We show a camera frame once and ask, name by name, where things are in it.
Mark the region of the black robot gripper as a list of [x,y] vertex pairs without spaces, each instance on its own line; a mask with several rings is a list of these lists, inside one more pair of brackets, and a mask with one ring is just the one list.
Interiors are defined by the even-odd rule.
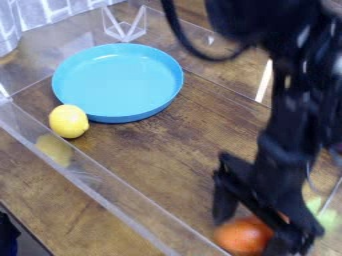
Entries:
[[324,229],[301,195],[309,156],[285,150],[263,134],[252,163],[222,152],[212,172],[212,220],[221,225],[244,205],[273,231],[261,256],[307,256]]

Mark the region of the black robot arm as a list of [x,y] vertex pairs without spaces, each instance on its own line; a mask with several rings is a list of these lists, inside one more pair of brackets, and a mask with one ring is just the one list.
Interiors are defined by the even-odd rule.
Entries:
[[255,160],[218,156],[213,220],[245,205],[273,231],[261,256],[304,255],[324,229],[301,186],[320,150],[342,152],[342,18],[320,0],[205,0],[205,9],[216,32],[260,46],[273,70]]

